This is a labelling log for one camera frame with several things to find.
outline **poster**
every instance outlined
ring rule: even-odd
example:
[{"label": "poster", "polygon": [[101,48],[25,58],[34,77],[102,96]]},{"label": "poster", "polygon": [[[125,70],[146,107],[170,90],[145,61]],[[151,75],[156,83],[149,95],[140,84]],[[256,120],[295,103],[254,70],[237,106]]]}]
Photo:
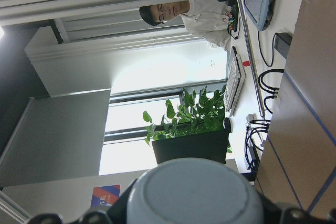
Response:
[{"label": "poster", "polygon": [[119,198],[120,185],[95,187],[92,193],[91,207],[110,206]]}]

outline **desk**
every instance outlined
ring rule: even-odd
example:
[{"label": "desk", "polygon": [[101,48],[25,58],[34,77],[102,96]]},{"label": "desk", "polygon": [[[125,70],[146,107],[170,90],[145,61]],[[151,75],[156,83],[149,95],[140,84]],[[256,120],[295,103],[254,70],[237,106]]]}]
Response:
[{"label": "desk", "polygon": [[336,0],[302,0],[255,187],[323,217],[336,207]]}]

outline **cable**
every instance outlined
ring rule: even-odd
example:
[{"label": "cable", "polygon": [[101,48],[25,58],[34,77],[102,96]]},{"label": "cable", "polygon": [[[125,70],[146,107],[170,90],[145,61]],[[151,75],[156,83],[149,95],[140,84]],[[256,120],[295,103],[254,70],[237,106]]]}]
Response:
[{"label": "cable", "polygon": [[248,164],[249,169],[251,170],[251,172],[253,173],[257,173],[258,172],[258,161],[256,159],[250,161],[248,158],[248,142],[250,141],[252,146],[260,151],[263,151],[263,149],[261,149],[259,146],[257,146],[252,138],[252,136],[254,134],[258,134],[259,138],[262,141],[262,138],[260,136],[260,133],[268,133],[268,128],[269,128],[269,123],[270,120],[251,120],[249,122],[250,124],[256,124],[256,125],[260,125],[257,127],[252,127],[251,125],[249,125],[248,127],[246,127],[246,134],[245,134],[245,147],[244,147],[244,155],[245,155],[245,160]]},{"label": "cable", "polygon": [[240,21],[241,21],[241,17],[239,17],[239,30],[238,30],[238,35],[237,35],[236,37],[232,36],[232,30],[230,30],[229,26],[227,26],[227,33],[228,33],[232,38],[234,38],[235,40],[239,38],[240,28],[241,28]]},{"label": "cable", "polygon": [[262,50],[261,50],[261,44],[260,44],[260,37],[259,37],[259,31],[258,31],[258,42],[259,42],[259,51],[260,51],[260,54],[261,54],[261,58],[262,60],[264,61],[265,65],[267,67],[272,67],[273,66],[273,62],[274,62],[274,39],[275,39],[275,36],[277,35],[278,33],[275,33],[273,35],[273,39],[272,39],[272,60],[271,60],[271,64],[268,64],[265,60],[265,57],[262,53]]},{"label": "cable", "polygon": [[266,101],[267,101],[268,99],[274,99],[274,98],[276,98],[276,97],[277,97],[276,95],[269,95],[269,96],[267,96],[267,97],[264,98],[264,106],[265,106],[265,109],[266,109],[269,113],[271,113],[271,114],[273,114],[273,112],[268,108],[268,106],[267,106],[267,104],[266,104]]},{"label": "cable", "polygon": [[265,84],[265,82],[264,82],[264,76],[267,75],[268,73],[272,73],[272,72],[283,73],[284,70],[280,69],[280,68],[274,68],[274,69],[266,70],[265,72],[263,72],[259,75],[258,84],[259,84],[259,86],[262,90],[266,91],[267,93],[270,93],[270,94],[274,95],[274,94],[277,93],[279,88],[271,87],[271,86]]}]

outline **glasses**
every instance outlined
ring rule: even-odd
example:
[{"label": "glasses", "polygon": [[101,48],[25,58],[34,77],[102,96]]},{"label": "glasses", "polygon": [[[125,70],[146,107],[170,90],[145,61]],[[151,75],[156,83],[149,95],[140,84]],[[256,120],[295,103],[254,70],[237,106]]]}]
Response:
[{"label": "glasses", "polygon": [[166,23],[168,20],[165,19],[164,17],[164,13],[163,13],[163,10],[162,10],[162,5],[157,5],[157,9],[159,10],[159,12],[161,12],[161,15],[159,16],[159,21],[161,24],[164,24]]}]

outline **metal rail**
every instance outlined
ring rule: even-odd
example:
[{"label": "metal rail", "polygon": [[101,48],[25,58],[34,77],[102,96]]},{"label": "metal rail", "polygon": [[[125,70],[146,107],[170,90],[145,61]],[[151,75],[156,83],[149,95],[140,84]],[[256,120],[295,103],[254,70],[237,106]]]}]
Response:
[{"label": "metal rail", "polygon": [[248,59],[251,63],[252,78],[253,78],[255,91],[256,91],[256,94],[257,94],[257,101],[258,101],[258,105],[259,105],[259,113],[260,113],[261,118],[265,119],[265,108],[264,108],[263,100],[262,100],[262,97],[261,97],[260,87],[259,87],[258,81],[257,81],[256,65],[255,65],[253,53],[252,53],[252,50],[251,50],[251,41],[250,41],[248,26],[247,26],[247,22],[246,22],[246,17],[245,17],[245,13],[243,12],[243,1],[238,0],[238,5],[239,5],[240,16],[242,18],[241,22],[242,22],[242,25],[243,25],[243,32],[244,32],[244,37],[245,37]]},{"label": "metal rail", "polygon": [[29,213],[2,191],[0,191],[0,210],[22,224],[26,223],[26,221],[31,218]]}]

